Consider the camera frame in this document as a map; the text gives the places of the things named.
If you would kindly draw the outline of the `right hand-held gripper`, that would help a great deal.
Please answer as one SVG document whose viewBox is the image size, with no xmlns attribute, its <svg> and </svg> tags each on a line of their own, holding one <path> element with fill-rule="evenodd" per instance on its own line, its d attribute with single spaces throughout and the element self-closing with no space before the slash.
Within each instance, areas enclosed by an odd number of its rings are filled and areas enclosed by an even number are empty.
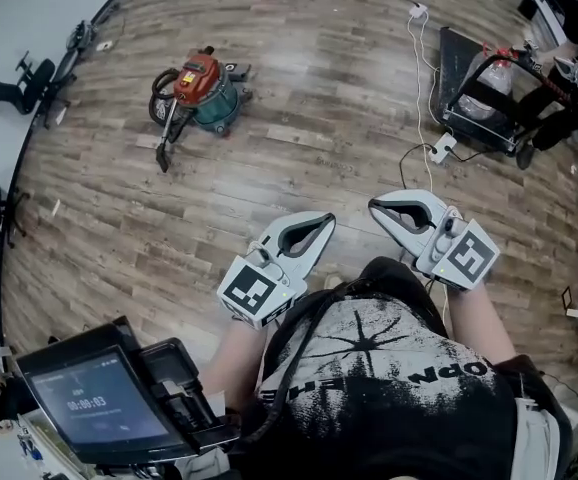
<svg viewBox="0 0 578 480">
<path fill-rule="evenodd" d="M 368 209 L 393 240 L 418 257 L 418 272 L 455 289 L 472 290 L 500 255 L 474 219 L 464 220 L 453 206 L 445 211 L 445 204 L 427 190 L 392 191 Z"/>
</svg>

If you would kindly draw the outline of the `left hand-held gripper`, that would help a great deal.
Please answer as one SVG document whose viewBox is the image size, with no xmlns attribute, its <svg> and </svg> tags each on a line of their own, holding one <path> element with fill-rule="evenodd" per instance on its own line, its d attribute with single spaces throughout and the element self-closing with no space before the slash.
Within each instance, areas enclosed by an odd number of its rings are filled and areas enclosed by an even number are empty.
<svg viewBox="0 0 578 480">
<path fill-rule="evenodd" d="M 233 260 L 217 290 L 222 306 L 254 329 L 267 326 L 306 294 L 306 278 L 335 227 L 330 212 L 304 211 L 275 219 L 246 255 Z"/>
</svg>

